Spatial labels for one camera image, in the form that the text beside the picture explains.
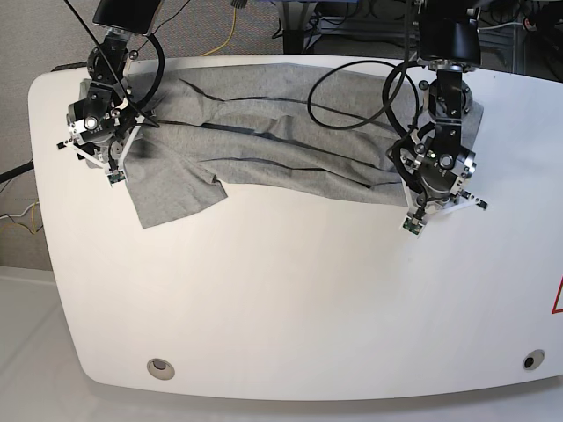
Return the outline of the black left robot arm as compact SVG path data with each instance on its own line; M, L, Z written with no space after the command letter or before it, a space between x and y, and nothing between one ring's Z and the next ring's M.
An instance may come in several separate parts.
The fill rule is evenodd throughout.
M485 207L465 189L476 170L475 154L463 144L463 123L472 111L465 73L481 63L479 13L482 1L421 1L417 63L435 72L426 88L430 121L404 136L391 151L410 190L410 224L460 201Z

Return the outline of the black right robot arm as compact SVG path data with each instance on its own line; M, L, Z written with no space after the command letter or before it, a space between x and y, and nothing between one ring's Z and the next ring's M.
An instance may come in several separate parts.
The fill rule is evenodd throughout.
M160 1L101 1L92 22L105 27L105 38L99 42L77 10L65 3L91 37L94 48L88 56L89 79L81 89L81 98L71 104L67 113L70 140L57 145L70 147L90 166L102 169L110 184L127 178L125 158L141 127L158 128L155 114L148 104L156 94L165 71L162 46L152 32ZM138 58L138 51L128 43L134 35L143 36L157 52L157 73L141 98L133 96L128 85L128 70Z

